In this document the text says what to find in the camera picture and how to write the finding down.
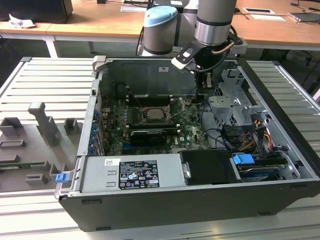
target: paper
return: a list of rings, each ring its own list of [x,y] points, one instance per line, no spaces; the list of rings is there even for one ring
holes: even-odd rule
[[[182,1],[170,1],[172,5],[179,5],[182,6]]]
[[[9,14],[9,17],[10,17],[9,23],[17,29],[32,28],[36,26],[32,22],[32,20],[20,20],[18,18],[13,17],[11,14]]]
[[[121,12],[136,12],[136,13],[145,13],[147,11],[146,7],[135,7],[135,6],[122,6]]]
[[[251,14],[251,17],[253,17],[255,20],[286,21],[280,16]]]

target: blue latch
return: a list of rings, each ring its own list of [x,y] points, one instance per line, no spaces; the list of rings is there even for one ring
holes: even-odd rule
[[[236,165],[256,163],[251,154],[237,154],[233,157],[233,161]]]
[[[55,177],[57,184],[65,184],[69,182],[69,173],[59,173]]]

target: wooden desk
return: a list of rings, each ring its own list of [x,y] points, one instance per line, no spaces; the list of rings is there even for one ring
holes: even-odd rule
[[[291,6],[295,0],[237,0],[242,13],[247,8],[271,9],[276,15],[302,12]],[[0,22],[0,34],[4,38],[44,40],[51,57],[59,57],[55,41],[136,43],[141,31],[144,13],[121,12],[123,4],[109,2],[97,4],[96,0],[72,0],[73,14],[67,24],[37,23],[37,28],[15,29],[7,22]],[[301,1],[308,12],[309,7],[320,8],[319,3]],[[320,25],[297,23],[291,16],[285,21],[255,20],[250,15],[235,15],[232,25],[238,35],[248,42],[249,48],[313,50],[320,51]]]
[[[123,12],[121,4],[97,4],[96,0],[72,0],[73,13],[67,24],[51,24],[49,35],[138,38],[144,12]]]
[[[295,0],[238,0],[237,7],[242,13],[247,12],[243,8],[270,9],[275,15],[288,15],[299,13],[302,10],[291,6]],[[300,1],[300,6],[311,12],[308,8],[320,8],[320,3]],[[316,47],[320,50],[320,25],[316,23],[297,23],[291,16],[282,16],[285,21],[255,20],[250,15],[235,15],[232,25],[240,37],[244,38],[249,46],[278,49],[310,49]]]

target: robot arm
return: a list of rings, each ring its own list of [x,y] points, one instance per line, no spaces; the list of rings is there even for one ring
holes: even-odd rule
[[[180,70],[206,73],[220,65],[234,45],[242,44],[231,26],[237,0],[200,0],[194,37],[172,64]]]

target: black plastic cover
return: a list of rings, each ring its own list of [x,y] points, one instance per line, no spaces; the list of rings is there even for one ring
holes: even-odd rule
[[[231,165],[231,153],[224,150],[186,150],[180,152],[183,163],[188,163],[191,178],[187,185],[238,183]]]

